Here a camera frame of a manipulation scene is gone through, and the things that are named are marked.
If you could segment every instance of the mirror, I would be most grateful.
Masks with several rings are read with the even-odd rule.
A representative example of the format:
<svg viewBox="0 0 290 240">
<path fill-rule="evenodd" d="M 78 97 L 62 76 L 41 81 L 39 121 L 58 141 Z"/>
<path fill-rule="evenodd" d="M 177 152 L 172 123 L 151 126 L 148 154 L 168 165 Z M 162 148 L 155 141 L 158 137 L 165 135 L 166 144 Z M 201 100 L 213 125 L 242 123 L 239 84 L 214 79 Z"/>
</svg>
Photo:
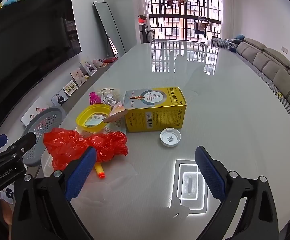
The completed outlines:
<svg viewBox="0 0 290 240">
<path fill-rule="evenodd" d="M 118 33 L 117 26 L 115 24 L 108 4 L 106 2 L 94 2 L 94 6 L 101 19 L 104 30 L 109 40 L 109 44 L 112 48 L 115 57 L 119 58 L 123 56 L 126 53 L 126 51 L 124 49 L 122 39 Z"/>
</svg>

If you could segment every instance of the yellow lid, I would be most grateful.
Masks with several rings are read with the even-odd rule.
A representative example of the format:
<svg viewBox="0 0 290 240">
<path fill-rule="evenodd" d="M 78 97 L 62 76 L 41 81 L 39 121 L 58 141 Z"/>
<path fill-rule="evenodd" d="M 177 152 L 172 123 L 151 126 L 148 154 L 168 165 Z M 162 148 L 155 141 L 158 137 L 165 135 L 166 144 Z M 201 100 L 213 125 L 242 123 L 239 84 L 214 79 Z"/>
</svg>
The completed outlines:
<svg viewBox="0 0 290 240">
<path fill-rule="evenodd" d="M 105 127 L 105 123 L 102 121 L 98 125 L 88 127 L 85 125 L 87 120 L 94 114 L 102 114 L 104 117 L 108 116 L 111 111 L 110 106 L 104 104 L 94 104 L 85 108 L 76 118 L 76 124 L 83 130 L 88 132 L 99 132 Z"/>
</svg>

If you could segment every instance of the magenta plastic toy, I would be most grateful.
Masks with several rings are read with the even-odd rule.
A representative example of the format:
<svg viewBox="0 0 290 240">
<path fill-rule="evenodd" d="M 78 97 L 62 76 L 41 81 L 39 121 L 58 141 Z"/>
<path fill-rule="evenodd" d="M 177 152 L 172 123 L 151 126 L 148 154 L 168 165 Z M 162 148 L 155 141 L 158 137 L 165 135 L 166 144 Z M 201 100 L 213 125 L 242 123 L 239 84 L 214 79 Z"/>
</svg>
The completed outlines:
<svg viewBox="0 0 290 240">
<path fill-rule="evenodd" d="M 91 105 L 94 104 L 100 104 L 101 103 L 101 99 L 98 95 L 96 95 L 95 92 L 92 92 L 89 94 L 89 102 Z"/>
</svg>

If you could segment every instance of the white circle label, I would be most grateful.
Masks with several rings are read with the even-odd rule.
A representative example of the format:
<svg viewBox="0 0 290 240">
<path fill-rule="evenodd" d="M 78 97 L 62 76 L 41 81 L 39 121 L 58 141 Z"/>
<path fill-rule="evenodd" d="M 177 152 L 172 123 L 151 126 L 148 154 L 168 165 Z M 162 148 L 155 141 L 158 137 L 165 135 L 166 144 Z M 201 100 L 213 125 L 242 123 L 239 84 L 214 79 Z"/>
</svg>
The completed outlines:
<svg viewBox="0 0 290 240">
<path fill-rule="evenodd" d="M 144 95 L 144 100 L 146 102 L 149 102 L 149 103 L 157 103 L 161 100 L 163 100 L 163 94 L 160 93 L 160 92 L 157 92 L 157 91 L 152 91 L 152 92 L 147 92 L 145 95 Z"/>
</svg>

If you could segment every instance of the white bottle cap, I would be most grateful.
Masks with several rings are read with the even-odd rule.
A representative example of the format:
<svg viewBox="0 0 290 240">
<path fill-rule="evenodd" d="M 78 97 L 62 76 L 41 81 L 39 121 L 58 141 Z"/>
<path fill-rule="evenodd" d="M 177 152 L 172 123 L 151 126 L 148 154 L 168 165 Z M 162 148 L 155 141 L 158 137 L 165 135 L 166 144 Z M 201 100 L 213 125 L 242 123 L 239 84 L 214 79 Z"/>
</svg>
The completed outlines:
<svg viewBox="0 0 290 240">
<path fill-rule="evenodd" d="M 174 128 L 166 128 L 161 132 L 161 142 L 167 147 L 175 147 L 181 140 L 181 133 Z"/>
</svg>

